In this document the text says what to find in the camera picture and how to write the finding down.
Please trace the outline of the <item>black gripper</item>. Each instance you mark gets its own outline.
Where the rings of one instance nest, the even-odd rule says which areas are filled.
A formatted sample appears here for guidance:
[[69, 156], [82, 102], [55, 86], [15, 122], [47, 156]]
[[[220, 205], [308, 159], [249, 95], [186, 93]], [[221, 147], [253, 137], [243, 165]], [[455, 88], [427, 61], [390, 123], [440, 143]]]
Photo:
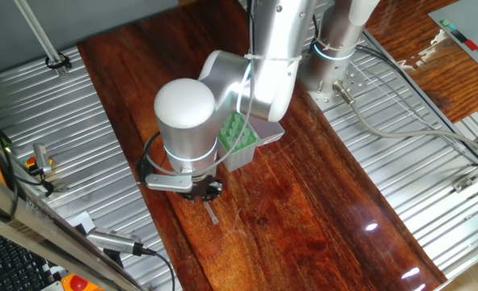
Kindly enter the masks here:
[[191, 202], [198, 197], [204, 200], [215, 200], [222, 194], [222, 182], [213, 176], [206, 176], [203, 180], [193, 184], [191, 192], [183, 192], [180, 195]]

